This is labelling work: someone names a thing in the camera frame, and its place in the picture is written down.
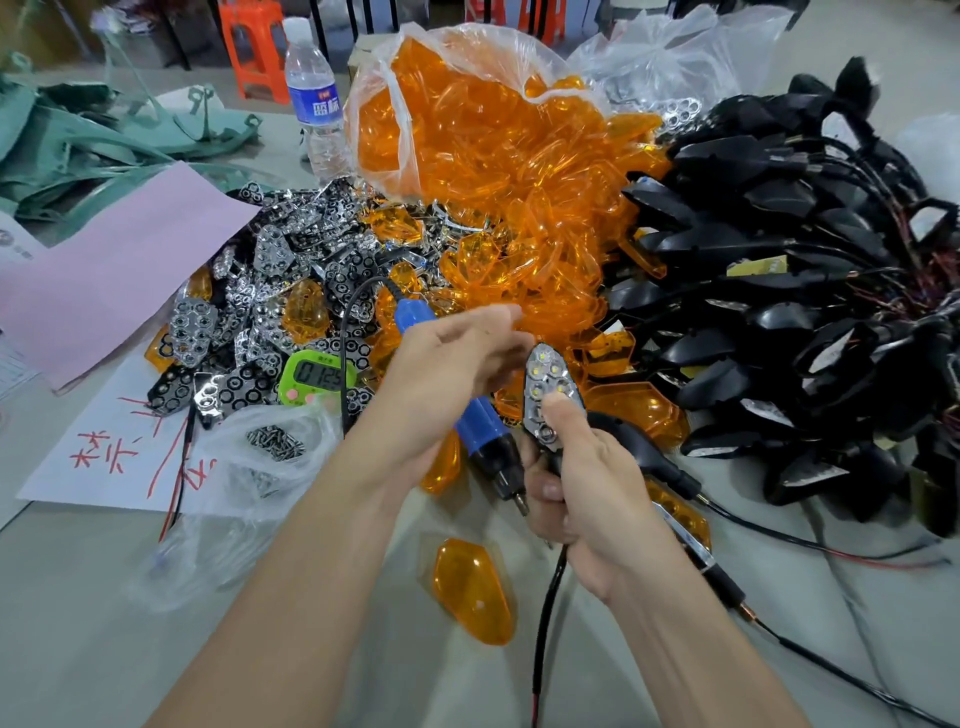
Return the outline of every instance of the red stool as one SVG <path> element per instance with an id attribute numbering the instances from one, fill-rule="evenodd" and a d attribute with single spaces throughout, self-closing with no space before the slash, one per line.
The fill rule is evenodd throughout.
<path id="1" fill-rule="evenodd" d="M 283 11 L 276 0 L 234 0 L 220 2 L 220 20 L 224 27 L 224 43 L 237 77 L 242 98 L 250 98 L 247 85 L 264 85 L 278 104 L 289 104 L 290 93 L 283 77 L 283 61 L 274 46 L 270 29 L 283 24 Z M 233 43 L 233 29 L 243 28 L 253 49 L 253 60 L 241 63 Z"/>
<path id="2" fill-rule="evenodd" d="M 543 42 L 546 45 L 553 43 L 556 35 L 563 40 L 566 37 L 566 0 L 540 0 L 537 3 L 537 17 L 534 20 L 534 30 L 540 26 L 540 15 L 546 10 L 546 25 L 543 27 Z M 530 3 L 520 0 L 520 21 L 517 27 L 527 33 L 530 30 Z"/>
<path id="3" fill-rule="evenodd" d="M 483 0 L 464 0 L 464 20 L 467 23 L 483 22 Z M 490 20 L 494 25 L 507 24 L 507 11 L 503 0 L 491 0 Z"/>

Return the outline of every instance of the digital timer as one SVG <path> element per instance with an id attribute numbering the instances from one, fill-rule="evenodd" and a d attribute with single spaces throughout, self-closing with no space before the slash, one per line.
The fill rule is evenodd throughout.
<path id="1" fill-rule="evenodd" d="M 356 384 L 357 368 L 347 362 L 347 386 Z M 340 357 L 304 349 L 287 359 L 277 392 L 284 404 L 310 404 L 318 392 L 339 392 Z"/>

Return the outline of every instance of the led light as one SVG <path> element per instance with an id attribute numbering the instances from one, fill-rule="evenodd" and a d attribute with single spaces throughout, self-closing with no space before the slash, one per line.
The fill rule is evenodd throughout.
<path id="1" fill-rule="evenodd" d="M 470 635 L 502 645 L 514 635 L 514 619 L 487 550 L 460 539 L 437 549 L 433 594 Z"/>
<path id="2" fill-rule="evenodd" d="M 543 420 L 540 411 L 540 401 L 550 392 L 559 392 L 584 406 L 564 358 L 550 346 L 537 344 L 527 360 L 527 377 L 523 386 L 523 426 L 541 445 L 556 452 L 561 443 L 557 433 Z"/>

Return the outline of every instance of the blue screwdriver handle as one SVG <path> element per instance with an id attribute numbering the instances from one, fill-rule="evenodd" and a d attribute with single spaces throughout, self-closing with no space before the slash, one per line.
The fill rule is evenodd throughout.
<path id="1" fill-rule="evenodd" d="M 414 324 L 435 321 L 436 318 L 429 304 L 423 299 L 401 299 L 396 302 L 394 320 L 401 334 Z M 460 441 L 467 447 L 470 455 L 491 440 L 509 435 L 509 430 L 486 397 L 470 400 L 464 414 L 457 421 L 456 429 Z"/>

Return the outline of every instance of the pink paper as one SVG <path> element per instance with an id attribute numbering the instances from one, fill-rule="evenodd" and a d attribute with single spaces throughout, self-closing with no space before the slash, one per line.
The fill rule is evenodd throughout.
<path id="1" fill-rule="evenodd" d="M 47 255 L 0 271 L 0 329 L 59 389 L 123 344 L 259 209 L 178 162 Z"/>

